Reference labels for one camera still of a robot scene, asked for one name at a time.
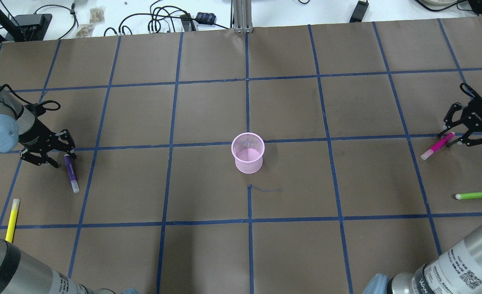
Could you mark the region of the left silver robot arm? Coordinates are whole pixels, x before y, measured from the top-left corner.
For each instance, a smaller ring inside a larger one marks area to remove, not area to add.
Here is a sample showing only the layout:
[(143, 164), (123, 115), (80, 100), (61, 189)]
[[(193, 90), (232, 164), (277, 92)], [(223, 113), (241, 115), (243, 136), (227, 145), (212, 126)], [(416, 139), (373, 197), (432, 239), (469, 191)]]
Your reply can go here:
[(53, 132), (39, 119), (50, 111), (47, 104), (51, 102), (30, 103), (17, 95), (11, 86), (0, 85), (0, 154), (22, 145), (21, 160), (37, 166), (50, 164), (55, 168), (58, 168), (58, 162), (48, 155), (53, 150), (77, 158), (69, 130)]

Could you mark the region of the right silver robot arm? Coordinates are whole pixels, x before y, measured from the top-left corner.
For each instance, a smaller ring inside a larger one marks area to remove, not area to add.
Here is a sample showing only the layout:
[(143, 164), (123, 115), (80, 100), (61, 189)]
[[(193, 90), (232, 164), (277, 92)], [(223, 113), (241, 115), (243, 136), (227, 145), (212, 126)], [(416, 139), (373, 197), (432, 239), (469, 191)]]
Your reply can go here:
[[(439, 146), (482, 145), (482, 96), (466, 83), (461, 91), (470, 96), (467, 106), (452, 104), (439, 134)], [(365, 294), (482, 294), (482, 225), (416, 272), (390, 278), (378, 273)]]

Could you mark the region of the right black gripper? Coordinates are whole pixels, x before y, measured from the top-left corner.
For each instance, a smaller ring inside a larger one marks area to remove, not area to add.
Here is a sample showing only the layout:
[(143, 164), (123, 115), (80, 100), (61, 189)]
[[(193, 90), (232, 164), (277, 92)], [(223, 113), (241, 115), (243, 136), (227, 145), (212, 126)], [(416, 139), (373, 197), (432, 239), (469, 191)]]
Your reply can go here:
[[(467, 147), (482, 145), (482, 137), (470, 138), (474, 132), (482, 132), (482, 96), (480, 96), (472, 88), (461, 88), (461, 91), (472, 99), (466, 107), (460, 102), (453, 103), (444, 116), (444, 129), (438, 134), (439, 138), (443, 138), (451, 129), (458, 125), (465, 125), (468, 129), (461, 137), (453, 139), (446, 144), (446, 147), (452, 145), (466, 145)], [(457, 112), (462, 111), (461, 118), (453, 120)]]

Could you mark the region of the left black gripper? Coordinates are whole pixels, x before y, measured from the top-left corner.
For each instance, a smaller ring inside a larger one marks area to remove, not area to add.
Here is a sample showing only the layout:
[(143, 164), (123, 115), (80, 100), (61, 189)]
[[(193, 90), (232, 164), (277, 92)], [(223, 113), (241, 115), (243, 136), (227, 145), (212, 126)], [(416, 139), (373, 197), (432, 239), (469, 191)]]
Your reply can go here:
[(24, 105), (22, 107), (18, 114), (18, 126), (20, 128), (18, 142), (24, 147), (20, 151), (21, 160), (37, 166), (49, 164), (58, 169), (58, 162), (48, 156), (47, 153), (58, 150), (73, 159), (77, 159), (73, 151), (76, 145), (69, 130), (63, 129), (56, 133), (39, 120), (39, 116), (47, 111), (59, 109), (60, 105), (56, 108), (48, 108), (43, 105)]

